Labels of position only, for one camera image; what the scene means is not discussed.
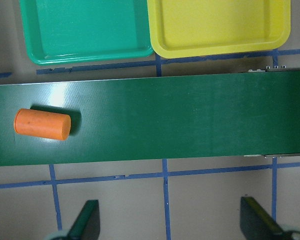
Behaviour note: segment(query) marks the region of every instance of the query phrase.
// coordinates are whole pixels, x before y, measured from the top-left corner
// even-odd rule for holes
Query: orange object
[[[71,118],[66,114],[21,108],[13,127],[17,134],[64,141],[70,133]]]

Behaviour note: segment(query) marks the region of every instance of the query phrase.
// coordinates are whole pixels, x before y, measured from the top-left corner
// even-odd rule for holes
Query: green tray
[[[66,141],[20,108],[69,114]],[[0,85],[0,166],[300,153],[300,71]]]
[[[25,45],[39,65],[146,57],[147,0],[20,0]]]

